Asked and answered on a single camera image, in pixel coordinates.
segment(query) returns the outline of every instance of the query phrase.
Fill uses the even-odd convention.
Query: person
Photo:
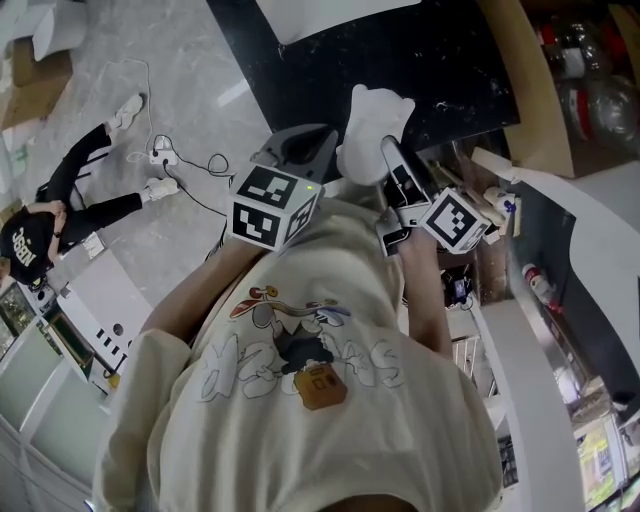
[[[5,223],[0,231],[0,281],[10,275],[21,283],[33,283],[51,269],[61,248],[82,242],[94,231],[140,210],[147,201],[157,201],[179,191],[174,179],[151,178],[138,193],[85,210],[71,209],[71,193],[89,156],[112,145],[117,133],[131,126],[143,103],[140,94],[132,96],[111,119],[82,137],[51,176],[45,202],[23,207]]]
[[[95,510],[491,506],[495,433],[452,361],[437,243],[414,230],[385,259],[377,217],[325,199],[280,253],[230,238],[155,308],[99,444]]]

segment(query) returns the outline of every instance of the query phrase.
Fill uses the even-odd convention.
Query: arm
[[[49,203],[33,203],[27,206],[27,211],[33,213],[52,213],[58,215],[65,210],[65,205],[62,201],[51,201]]]
[[[215,300],[262,252],[264,249],[255,245],[229,239],[158,304],[142,332],[159,329],[185,342],[190,340]]]
[[[49,261],[51,261],[51,263],[55,263],[58,259],[58,250],[60,248],[60,238],[56,236],[56,233],[59,234],[62,232],[62,228],[64,228],[66,222],[67,214],[64,211],[56,215],[56,220],[53,223],[53,236],[51,237],[51,243],[49,244],[49,249],[47,250],[47,257],[49,258]]]
[[[453,359],[436,249],[436,241],[424,229],[414,229],[398,247],[409,303],[409,335],[428,349]]]
[[[144,333],[131,345],[98,445],[92,486],[95,510],[138,510],[138,476],[149,437],[189,355],[187,345],[158,331]]]

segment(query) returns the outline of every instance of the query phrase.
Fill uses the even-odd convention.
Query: person sitting on floor
[[[142,208],[179,191],[173,178],[151,178],[146,187],[133,194],[73,211],[69,203],[74,184],[89,156],[111,146],[120,130],[128,129],[142,109],[140,94],[132,96],[106,123],[94,128],[73,146],[49,180],[46,202],[25,206],[0,231],[0,282],[10,275],[31,284],[53,267],[59,251],[82,242],[91,233],[107,227]]]

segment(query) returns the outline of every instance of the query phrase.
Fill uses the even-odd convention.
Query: cardboard box
[[[3,130],[48,116],[73,74],[68,51],[36,62],[31,39],[14,41],[12,68],[13,84],[4,93],[7,107],[2,118]]]
[[[521,123],[504,129],[513,165],[577,178],[633,160],[593,142],[569,143],[553,76],[527,16],[585,2],[479,0],[478,4],[502,55],[520,113]]]
[[[609,12],[624,39],[636,87],[640,88],[640,15],[633,7],[624,5],[610,5]]]

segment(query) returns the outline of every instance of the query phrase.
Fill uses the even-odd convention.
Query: wrist
[[[414,228],[411,236],[398,244],[398,254],[402,259],[417,259],[419,261],[438,260],[438,243],[424,229]]]
[[[435,247],[412,242],[411,238],[398,244],[398,255],[403,264],[424,266],[434,262],[436,265],[438,263],[438,251]]]
[[[250,244],[234,237],[229,238],[224,243],[221,251],[225,255],[229,255],[234,259],[240,259],[242,261],[251,261],[267,252],[266,249],[258,245]]]

